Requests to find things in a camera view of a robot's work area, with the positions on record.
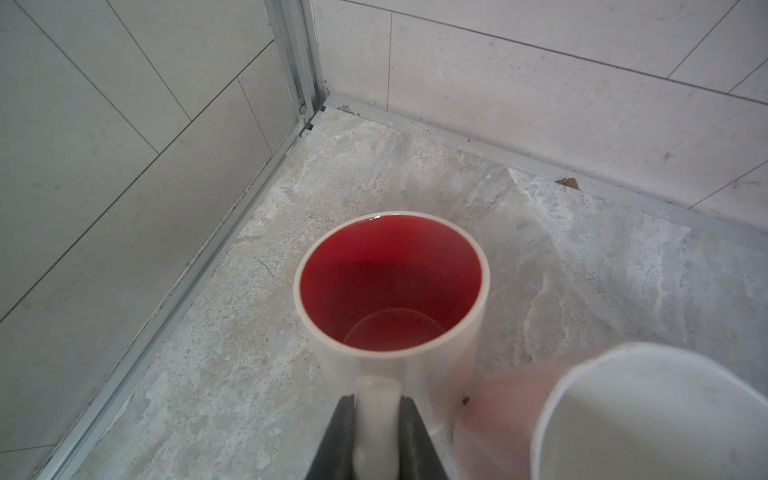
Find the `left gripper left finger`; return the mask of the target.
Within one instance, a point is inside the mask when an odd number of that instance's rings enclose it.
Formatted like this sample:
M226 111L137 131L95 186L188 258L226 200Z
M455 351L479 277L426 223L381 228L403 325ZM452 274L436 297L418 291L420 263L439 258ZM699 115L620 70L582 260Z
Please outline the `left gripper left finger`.
M347 395L337 402L305 479L353 479L354 440L355 396Z

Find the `pink mug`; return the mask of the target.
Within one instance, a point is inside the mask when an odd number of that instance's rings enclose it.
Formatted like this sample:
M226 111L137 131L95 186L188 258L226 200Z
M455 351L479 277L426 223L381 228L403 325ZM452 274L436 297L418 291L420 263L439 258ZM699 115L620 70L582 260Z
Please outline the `pink mug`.
M464 479L763 479L767 400L707 357L625 343L484 377L453 448Z

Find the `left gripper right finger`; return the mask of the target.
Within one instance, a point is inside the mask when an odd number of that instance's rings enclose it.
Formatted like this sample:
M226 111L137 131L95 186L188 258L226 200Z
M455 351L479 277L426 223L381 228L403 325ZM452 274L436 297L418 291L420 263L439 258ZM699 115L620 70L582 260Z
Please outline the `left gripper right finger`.
M447 480L426 426L413 399L402 396L398 412L400 480Z

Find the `white mug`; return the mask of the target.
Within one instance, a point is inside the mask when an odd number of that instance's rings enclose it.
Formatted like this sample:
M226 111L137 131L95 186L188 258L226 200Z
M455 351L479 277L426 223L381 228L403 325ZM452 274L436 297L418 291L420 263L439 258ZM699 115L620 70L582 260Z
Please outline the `white mug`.
M425 213L350 220L304 255L294 303L325 378L355 396L353 479L399 479L402 396L429 435L456 419L489 291L478 242Z

